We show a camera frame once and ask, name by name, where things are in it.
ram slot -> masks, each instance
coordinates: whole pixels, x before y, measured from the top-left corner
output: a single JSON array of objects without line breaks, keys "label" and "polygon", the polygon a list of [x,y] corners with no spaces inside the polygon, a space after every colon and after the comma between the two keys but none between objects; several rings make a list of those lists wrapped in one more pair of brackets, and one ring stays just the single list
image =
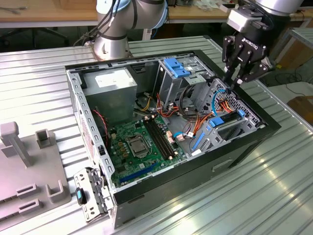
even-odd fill
[{"label": "ram slot", "polygon": [[162,132],[160,131],[155,121],[153,119],[146,120],[143,122],[143,124],[145,125],[149,135],[151,136],[158,150],[160,151],[163,159],[167,160],[169,159],[169,157],[174,157],[175,154],[172,148],[170,147],[165,137],[162,135]]}]

open computer tower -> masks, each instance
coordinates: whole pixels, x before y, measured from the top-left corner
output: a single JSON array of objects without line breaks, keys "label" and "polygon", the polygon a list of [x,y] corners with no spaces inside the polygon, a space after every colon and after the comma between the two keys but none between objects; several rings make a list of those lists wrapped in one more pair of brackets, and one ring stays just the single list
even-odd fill
[{"label": "open computer tower", "polygon": [[202,51],[66,67],[92,167],[74,176],[87,223],[114,227],[245,159],[279,124]]}]

motherboard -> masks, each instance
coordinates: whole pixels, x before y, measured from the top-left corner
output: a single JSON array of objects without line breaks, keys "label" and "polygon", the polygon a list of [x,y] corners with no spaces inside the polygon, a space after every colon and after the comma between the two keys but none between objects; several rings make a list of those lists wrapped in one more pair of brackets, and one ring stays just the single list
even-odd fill
[{"label": "motherboard", "polygon": [[112,181],[123,186],[187,157],[171,138],[162,117],[121,124],[110,129]]}]

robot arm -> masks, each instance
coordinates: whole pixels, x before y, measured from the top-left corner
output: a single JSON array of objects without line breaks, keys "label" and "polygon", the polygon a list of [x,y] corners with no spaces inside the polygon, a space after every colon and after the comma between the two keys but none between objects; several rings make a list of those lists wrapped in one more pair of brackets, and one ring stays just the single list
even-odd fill
[{"label": "robot arm", "polygon": [[303,0],[244,0],[245,4],[231,10],[227,24],[238,31],[226,36],[222,61],[226,63],[223,80],[230,79],[235,69],[240,70],[231,89],[243,82],[258,79],[274,69],[268,58],[269,48],[290,21]]},{"label": "robot arm", "polygon": [[[114,6],[115,19],[99,30],[94,52],[102,60],[128,56],[127,31],[130,29],[159,28],[166,21],[165,0],[120,0]],[[112,1],[97,1],[98,21],[109,12]]]}]

pci slot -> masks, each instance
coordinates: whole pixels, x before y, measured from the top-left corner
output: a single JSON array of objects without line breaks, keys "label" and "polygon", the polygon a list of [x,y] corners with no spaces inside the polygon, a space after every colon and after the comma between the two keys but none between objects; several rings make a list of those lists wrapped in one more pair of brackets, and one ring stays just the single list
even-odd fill
[{"label": "pci slot", "polygon": [[154,119],[145,120],[143,124],[145,125],[149,135],[151,136],[158,150],[160,151],[163,159],[167,160],[169,159],[169,157],[174,157],[175,154],[172,148],[170,147],[168,141],[163,136]]},{"label": "pci slot", "polygon": [[134,178],[137,178],[137,177],[139,177],[139,176],[141,176],[143,174],[149,173],[150,171],[153,170],[153,167],[155,165],[156,164],[153,164],[153,165],[151,165],[149,167],[146,167],[146,168],[144,168],[144,169],[142,169],[140,171],[137,171],[137,172],[135,172],[135,173],[133,173],[131,175],[125,176],[125,177],[121,178],[119,181],[120,181],[120,183],[122,183],[122,182],[125,182],[125,181],[128,181],[128,180],[132,180]]}]

